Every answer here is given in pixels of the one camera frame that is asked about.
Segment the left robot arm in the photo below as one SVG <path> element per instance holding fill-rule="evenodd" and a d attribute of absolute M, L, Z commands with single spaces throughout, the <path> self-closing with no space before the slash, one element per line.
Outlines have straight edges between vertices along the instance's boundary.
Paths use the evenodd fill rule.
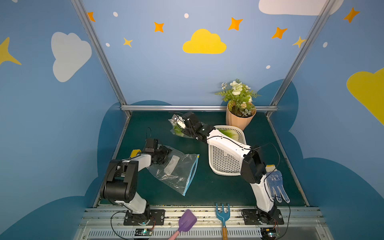
<path fill-rule="evenodd" d="M 152 165 L 164 165 L 172 152 L 171 148 L 159 145 L 158 139 L 148 139 L 144 149 L 134 150 L 128 159 L 111 160 L 100 198 L 125 207 L 128 225 L 148 225 L 154 219 L 149 203 L 137 193 L 139 172 Z"/>

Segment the clear zip-top bag blue seal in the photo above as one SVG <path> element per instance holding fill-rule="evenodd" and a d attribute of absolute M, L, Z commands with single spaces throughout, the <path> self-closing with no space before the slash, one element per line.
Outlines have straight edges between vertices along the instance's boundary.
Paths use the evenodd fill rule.
<path fill-rule="evenodd" d="M 197 171 L 199 154 L 184 154 L 170 146 L 173 151 L 163 165 L 151 164 L 149 172 L 182 196 L 185 196 Z"/>

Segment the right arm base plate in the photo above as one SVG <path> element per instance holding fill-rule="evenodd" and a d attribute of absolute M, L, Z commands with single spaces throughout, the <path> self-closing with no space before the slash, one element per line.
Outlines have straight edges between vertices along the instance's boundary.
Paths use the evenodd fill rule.
<path fill-rule="evenodd" d="M 241 210 L 245 225 L 284 225 L 284 219 L 279 209 L 275 209 L 270 213 L 259 211 L 258 209 Z"/>

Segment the green chinese cabbage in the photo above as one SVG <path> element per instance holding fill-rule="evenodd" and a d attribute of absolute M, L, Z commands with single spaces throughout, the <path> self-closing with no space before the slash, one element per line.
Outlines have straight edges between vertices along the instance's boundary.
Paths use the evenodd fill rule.
<path fill-rule="evenodd" d="M 219 131 L 223 134 L 223 135 L 225 135 L 225 136 L 227 136 L 227 137 L 229 137 L 229 138 L 231 138 L 231 139 L 233 139 L 234 141 L 239 141 L 239 134 L 238 134 L 238 132 L 237 131 L 235 131 L 235 130 L 227 130 L 227 129 L 219 129 Z"/>

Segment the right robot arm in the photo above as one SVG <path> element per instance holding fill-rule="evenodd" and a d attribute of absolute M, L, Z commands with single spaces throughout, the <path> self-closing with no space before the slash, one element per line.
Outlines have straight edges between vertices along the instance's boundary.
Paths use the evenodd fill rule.
<path fill-rule="evenodd" d="M 277 206 L 267 186 L 267 169 L 260 147 L 241 144 L 224 135 L 215 127 L 203 124 L 193 112 L 176 117 L 182 133 L 234 157 L 240 164 L 241 177 L 251 185 L 257 201 L 258 219 L 264 224 L 273 220 Z"/>

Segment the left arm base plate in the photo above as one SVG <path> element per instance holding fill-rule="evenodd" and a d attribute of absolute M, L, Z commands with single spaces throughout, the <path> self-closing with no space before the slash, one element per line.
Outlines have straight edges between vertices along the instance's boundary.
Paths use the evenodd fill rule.
<path fill-rule="evenodd" d="M 124 226 L 163 226 L 166 211 L 163 209 L 154 209 L 145 211 L 143 214 L 133 214 L 126 212 L 124 217 Z"/>

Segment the pink-dotted bag of cabbages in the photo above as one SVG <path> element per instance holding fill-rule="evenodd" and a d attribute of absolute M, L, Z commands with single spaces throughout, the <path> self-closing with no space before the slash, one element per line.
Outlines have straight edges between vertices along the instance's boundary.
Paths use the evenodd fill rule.
<path fill-rule="evenodd" d="M 177 120 L 178 119 L 181 120 L 183 118 L 181 116 L 177 115 L 177 114 L 173 114 L 172 118 L 169 119 L 169 122 L 173 126 L 173 129 L 171 130 L 172 134 L 176 135 L 176 136 L 179 136 L 179 137 L 182 137 L 182 138 L 192 139 L 191 137 L 188 137 L 187 135 L 184 135 L 182 133 L 182 129 L 177 125 Z"/>

